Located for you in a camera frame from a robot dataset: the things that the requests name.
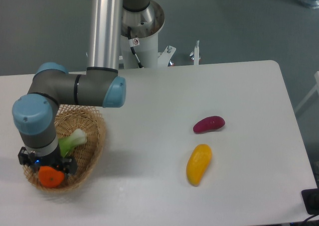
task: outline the cable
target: cable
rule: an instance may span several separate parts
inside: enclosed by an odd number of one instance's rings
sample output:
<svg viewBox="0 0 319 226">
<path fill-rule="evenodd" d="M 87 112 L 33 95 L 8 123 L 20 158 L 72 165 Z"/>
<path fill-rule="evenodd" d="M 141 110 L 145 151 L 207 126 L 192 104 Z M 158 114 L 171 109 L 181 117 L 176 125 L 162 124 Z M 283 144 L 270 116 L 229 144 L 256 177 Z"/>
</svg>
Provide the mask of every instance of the cable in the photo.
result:
<svg viewBox="0 0 319 226">
<path fill-rule="evenodd" d="M 319 214 L 311 215 L 309 218 L 306 218 L 306 219 L 301 223 L 300 226 L 305 226 L 308 220 L 311 220 L 312 218 L 317 217 L 318 215 L 319 215 Z"/>
<path fill-rule="evenodd" d="M 131 36 L 131 31 L 132 31 L 132 28 L 128 26 L 128 39 L 131 40 L 132 39 L 132 36 Z M 135 56 L 136 58 L 136 61 L 138 63 L 138 66 L 139 68 L 144 68 L 143 65 L 141 64 L 136 52 L 135 52 L 135 49 L 134 47 L 131 47 L 131 52 L 133 53 L 133 55 Z"/>
</svg>

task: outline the black cable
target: black cable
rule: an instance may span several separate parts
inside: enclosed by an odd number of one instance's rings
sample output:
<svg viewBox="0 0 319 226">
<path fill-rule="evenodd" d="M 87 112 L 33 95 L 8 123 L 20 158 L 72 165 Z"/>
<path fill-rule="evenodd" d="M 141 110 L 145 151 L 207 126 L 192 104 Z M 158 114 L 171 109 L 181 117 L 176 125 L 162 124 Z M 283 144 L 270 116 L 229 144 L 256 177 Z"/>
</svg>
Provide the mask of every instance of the black cable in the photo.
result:
<svg viewBox="0 0 319 226">
<path fill-rule="evenodd" d="M 306 218 L 306 219 L 301 223 L 300 226 L 305 226 L 308 220 L 311 220 L 312 218 L 317 217 L 318 215 L 319 215 L 319 214 L 311 215 L 309 218 Z"/>
<path fill-rule="evenodd" d="M 132 36 L 131 36 L 131 31 L 132 31 L 132 28 L 128 26 L 128 39 L 131 40 L 132 39 Z M 131 47 L 131 52 L 133 53 L 133 55 L 135 56 L 136 58 L 136 61 L 138 63 L 138 66 L 139 68 L 144 68 L 143 65 L 141 64 L 136 52 L 135 52 L 135 49 L 134 47 Z"/>
<path fill-rule="evenodd" d="M 79 105 L 79 100 L 78 100 L 78 86 L 79 86 L 79 80 L 80 80 L 81 74 L 78 74 L 76 76 L 75 81 L 74 81 L 74 88 L 73 88 L 73 99 L 76 105 Z"/>
</svg>

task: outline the orange fruit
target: orange fruit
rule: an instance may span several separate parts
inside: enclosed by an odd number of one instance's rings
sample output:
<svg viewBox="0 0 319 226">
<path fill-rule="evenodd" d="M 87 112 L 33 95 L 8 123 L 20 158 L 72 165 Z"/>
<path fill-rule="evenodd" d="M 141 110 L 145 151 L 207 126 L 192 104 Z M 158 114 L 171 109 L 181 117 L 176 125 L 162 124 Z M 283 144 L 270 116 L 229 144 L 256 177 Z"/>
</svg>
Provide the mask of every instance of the orange fruit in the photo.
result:
<svg viewBox="0 0 319 226">
<path fill-rule="evenodd" d="M 64 180 L 64 173 L 50 166 L 41 166 L 38 172 L 41 185 L 47 188 L 58 187 Z"/>
</svg>

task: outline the floor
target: floor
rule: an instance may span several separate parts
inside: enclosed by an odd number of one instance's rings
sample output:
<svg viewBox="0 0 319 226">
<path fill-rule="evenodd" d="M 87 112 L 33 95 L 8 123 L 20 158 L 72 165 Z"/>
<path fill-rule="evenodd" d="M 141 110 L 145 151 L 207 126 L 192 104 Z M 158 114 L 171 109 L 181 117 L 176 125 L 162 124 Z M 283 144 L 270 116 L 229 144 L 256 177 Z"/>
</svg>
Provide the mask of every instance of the floor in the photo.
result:
<svg viewBox="0 0 319 226">
<path fill-rule="evenodd" d="M 159 50 L 177 48 L 176 65 L 275 60 L 293 107 L 315 85 L 319 70 L 319 9 L 297 0 L 155 0 L 165 12 Z M 89 0 L 0 0 L 0 75 L 31 74 L 54 61 L 86 69 Z M 310 162 L 319 161 L 318 97 L 297 116 Z"/>
</svg>

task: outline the green vegetable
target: green vegetable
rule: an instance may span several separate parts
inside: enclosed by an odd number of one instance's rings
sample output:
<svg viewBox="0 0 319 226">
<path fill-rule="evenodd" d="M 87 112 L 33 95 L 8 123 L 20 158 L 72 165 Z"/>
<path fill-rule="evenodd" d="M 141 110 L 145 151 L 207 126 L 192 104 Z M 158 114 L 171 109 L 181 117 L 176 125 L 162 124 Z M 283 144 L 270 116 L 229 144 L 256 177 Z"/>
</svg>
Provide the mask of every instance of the green vegetable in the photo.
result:
<svg viewBox="0 0 319 226">
<path fill-rule="evenodd" d="M 87 136 L 81 129 L 76 129 L 70 136 L 59 139 L 61 156 L 65 157 L 76 146 L 85 144 Z"/>
</svg>

